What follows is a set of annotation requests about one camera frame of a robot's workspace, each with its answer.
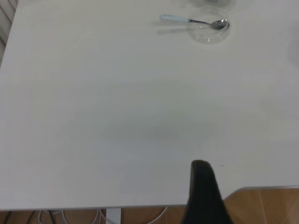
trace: clear glass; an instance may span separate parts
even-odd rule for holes
[[[227,20],[228,18],[219,8],[205,6],[196,10],[190,16],[190,19],[212,23],[219,20]],[[206,24],[189,22],[187,30],[190,37],[195,41],[205,44],[215,44],[219,43],[227,36],[230,26],[231,24],[228,21],[223,29],[217,30]]]

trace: white table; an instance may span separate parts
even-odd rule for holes
[[[20,0],[0,71],[0,209],[185,204],[299,185],[299,4],[236,0],[192,40],[184,0]]]

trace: spoon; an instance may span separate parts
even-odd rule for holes
[[[202,22],[198,20],[191,20],[182,16],[177,16],[177,15],[160,15],[160,20],[162,21],[169,21],[169,22],[183,22],[183,23],[189,23],[189,22],[194,22],[194,23],[202,23],[211,26],[214,29],[221,30],[225,28],[225,26],[228,23],[228,20],[218,20],[212,23],[207,23],[207,22]]]

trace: black cable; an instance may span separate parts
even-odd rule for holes
[[[50,210],[48,210],[49,214],[50,214],[50,217],[51,217],[51,220],[52,220],[52,224],[55,224],[55,221],[54,221],[54,217],[52,215],[52,212]]]
[[[8,212],[7,216],[5,217],[5,220],[4,220],[3,224],[6,224],[6,223],[7,223],[7,221],[8,221],[8,219],[9,219],[10,215],[11,215],[11,211]]]
[[[29,216],[29,218],[28,218],[26,224],[29,224],[29,223],[30,223],[30,221],[31,221],[31,219],[32,219],[32,217],[33,217],[33,215],[34,215],[34,213],[35,213],[35,211],[33,211],[33,212],[31,213],[31,215]]]

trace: spoon handle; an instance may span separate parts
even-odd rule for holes
[[[202,22],[202,21],[198,21],[198,20],[190,20],[186,17],[177,16],[177,15],[163,14],[163,15],[160,15],[160,20],[169,21],[169,22],[183,22],[183,23],[194,22],[194,23],[203,23],[203,24],[210,25],[210,23],[207,23],[207,22]]]
[[[188,23],[189,19],[182,17],[182,16],[177,16],[177,15],[160,15],[160,20],[162,21],[169,21],[169,22],[183,22],[183,23]]]

